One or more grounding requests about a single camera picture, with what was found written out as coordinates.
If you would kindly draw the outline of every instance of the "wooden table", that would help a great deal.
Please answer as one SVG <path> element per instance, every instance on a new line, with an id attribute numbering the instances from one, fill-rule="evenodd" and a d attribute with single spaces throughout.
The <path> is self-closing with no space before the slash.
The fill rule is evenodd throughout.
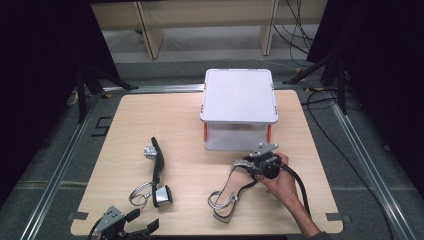
<path id="1" fill-rule="evenodd" d="M 327 221 L 337 213 L 299 99 L 294 91 L 275 91 L 279 121 L 271 142 L 289 156 L 289 165 L 302 178 L 312 218 L 323 231 L 338 233 L 341 221 Z M 260 235 L 300 233 L 287 209 L 258 183 L 245 190 L 229 224 L 213 217 L 207 198 L 224 187 L 234 160 L 247 152 L 207 151 L 200 121 L 202 93 L 128 95 L 121 100 L 97 164 L 81 201 L 86 220 L 74 220 L 71 232 L 87 235 L 110 205 L 129 213 L 128 201 L 140 184 L 151 181 L 154 162 L 144 157 L 155 136 L 165 157 L 161 185 L 171 188 L 173 204 L 154 208 L 152 199 L 141 216 L 126 224 L 126 231 L 141 230 L 160 219 L 154 235 Z"/>

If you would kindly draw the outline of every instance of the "human hand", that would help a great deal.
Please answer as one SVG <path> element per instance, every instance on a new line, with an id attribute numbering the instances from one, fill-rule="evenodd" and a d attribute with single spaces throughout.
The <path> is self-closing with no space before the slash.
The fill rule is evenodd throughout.
<path id="1" fill-rule="evenodd" d="M 288 165 L 289 158 L 282 153 L 275 153 L 281 158 L 283 164 Z M 274 197 L 282 202 L 289 210 L 298 206 L 300 203 L 294 177 L 284 169 L 280 169 L 278 176 L 274 179 L 268 179 L 258 176 L 258 180 L 262 182 L 268 189 L 267 193 L 271 193 Z"/>

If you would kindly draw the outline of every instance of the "white box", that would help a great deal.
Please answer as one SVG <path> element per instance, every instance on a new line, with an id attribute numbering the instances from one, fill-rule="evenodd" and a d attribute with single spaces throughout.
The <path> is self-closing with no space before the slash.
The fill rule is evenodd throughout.
<path id="1" fill-rule="evenodd" d="M 269 143 L 271 124 L 278 121 L 271 72 L 208 70 L 200 119 L 208 150 L 251 151 Z"/>

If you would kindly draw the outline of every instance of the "sleeve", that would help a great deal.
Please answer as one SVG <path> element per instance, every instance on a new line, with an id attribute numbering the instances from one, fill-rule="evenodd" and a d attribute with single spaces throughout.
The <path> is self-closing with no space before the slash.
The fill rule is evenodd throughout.
<path id="1" fill-rule="evenodd" d="M 320 232 L 315 236 L 308 238 L 308 240 L 331 240 L 331 237 L 326 232 Z"/>

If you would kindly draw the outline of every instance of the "human arm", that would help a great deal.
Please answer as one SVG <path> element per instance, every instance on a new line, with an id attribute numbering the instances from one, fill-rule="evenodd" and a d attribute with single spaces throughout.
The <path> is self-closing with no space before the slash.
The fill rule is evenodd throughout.
<path id="1" fill-rule="evenodd" d="M 288 157 L 282 153 L 276 153 L 281 157 L 283 164 L 288 165 Z M 286 170 L 280 169 L 278 176 L 274 179 L 258 177 L 268 189 L 267 193 L 271 193 L 274 197 L 286 206 L 287 210 L 292 214 L 300 231 L 306 239 L 310 239 L 321 233 L 321 230 L 313 222 L 305 207 L 299 200 L 296 190 L 294 177 Z"/>

